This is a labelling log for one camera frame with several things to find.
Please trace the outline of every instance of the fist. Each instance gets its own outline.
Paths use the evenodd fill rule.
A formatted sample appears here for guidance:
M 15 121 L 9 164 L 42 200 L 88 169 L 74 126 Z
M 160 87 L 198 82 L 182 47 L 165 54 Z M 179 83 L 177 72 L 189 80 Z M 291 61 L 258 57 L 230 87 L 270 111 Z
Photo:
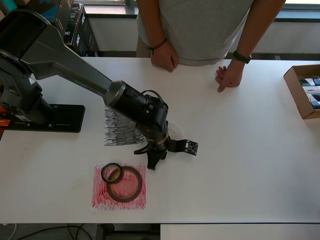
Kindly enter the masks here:
M 178 55 L 176 50 L 167 41 L 159 48 L 153 51 L 151 63 L 160 68 L 172 72 L 178 66 Z

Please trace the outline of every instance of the white wall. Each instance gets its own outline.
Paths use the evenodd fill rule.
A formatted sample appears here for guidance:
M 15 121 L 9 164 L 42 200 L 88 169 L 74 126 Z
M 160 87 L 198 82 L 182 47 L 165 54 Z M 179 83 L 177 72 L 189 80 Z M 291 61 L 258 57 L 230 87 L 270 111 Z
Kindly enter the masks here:
M 135 51 L 136 19 L 91 18 L 90 23 L 101 51 Z M 255 53 L 320 53 L 320 23 L 274 22 Z M 238 44 L 236 39 L 231 52 Z

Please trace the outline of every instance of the window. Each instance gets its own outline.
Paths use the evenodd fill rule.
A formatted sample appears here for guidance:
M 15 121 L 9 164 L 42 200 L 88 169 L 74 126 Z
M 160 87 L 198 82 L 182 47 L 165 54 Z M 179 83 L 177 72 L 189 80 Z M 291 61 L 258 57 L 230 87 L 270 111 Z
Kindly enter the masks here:
M 320 0 L 286 0 L 284 9 L 320 10 Z
M 320 4 L 320 0 L 286 0 L 286 4 Z
M 136 0 L 75 0 L 74 2 L 87 5 L 137 6 Z

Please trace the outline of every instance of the cardboard box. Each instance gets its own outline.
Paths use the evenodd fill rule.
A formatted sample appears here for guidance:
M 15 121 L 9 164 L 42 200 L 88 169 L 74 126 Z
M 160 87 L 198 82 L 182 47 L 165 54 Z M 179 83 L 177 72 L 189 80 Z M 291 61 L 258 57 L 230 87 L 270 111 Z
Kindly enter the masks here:
M 64 37 L 74 0 L 30 0 L 23 8 L 45 17 Z
M 77 23 L 84 37 L 85 43 L 90 51 L 99 51 L 99 47 L 92 31 L 86 10 L 83 4 L 75 3 L 72 6 L 69 22 Z
M 293 66 L 283 76 L 303 119 L 320 118 L 320 109 L 314 109 L 299 79 L 320 76 L 320 65 Z
M 85 39 L 77 23 L 69 22 L 64 35 L 64 44 L 81 57 L 88 51 Z

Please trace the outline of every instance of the black mounting plate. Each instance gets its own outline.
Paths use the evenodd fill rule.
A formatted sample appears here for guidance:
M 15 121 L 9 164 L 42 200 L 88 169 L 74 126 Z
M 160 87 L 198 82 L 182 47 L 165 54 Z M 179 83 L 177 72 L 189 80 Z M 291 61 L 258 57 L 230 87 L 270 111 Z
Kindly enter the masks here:
M 56 118 L 46 125 L 38 125 L 27 121 L 12 121 L 9 126 L 2 127 L 4 130 L 35 131 L 35 132 L 59 132 L 79 133 L 85 115 L 83 105 L 50 104 L 55 111 Z

